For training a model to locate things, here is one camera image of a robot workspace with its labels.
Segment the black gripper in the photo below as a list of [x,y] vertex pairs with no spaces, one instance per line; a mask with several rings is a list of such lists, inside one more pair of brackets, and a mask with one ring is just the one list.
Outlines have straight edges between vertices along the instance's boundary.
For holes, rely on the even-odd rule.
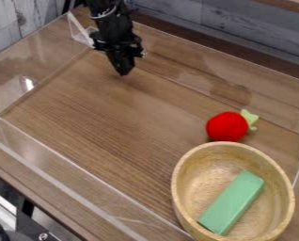
[[141,38],[133,32],[129,10],[102,10],[90,12],[97,31],[90,34],[94,48],[104,52],[120,75],[134,68],[134,58],[144,58]]

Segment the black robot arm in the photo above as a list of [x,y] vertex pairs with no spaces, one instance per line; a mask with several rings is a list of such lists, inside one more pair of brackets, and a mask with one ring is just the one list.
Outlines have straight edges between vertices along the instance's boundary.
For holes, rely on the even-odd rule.
[[144,57],[141,38],[133,32],[130,10],[124,0],[85,0],[96,31],[89,34],[96,50],[105,53],[120,76],[134,68],[134,58]]

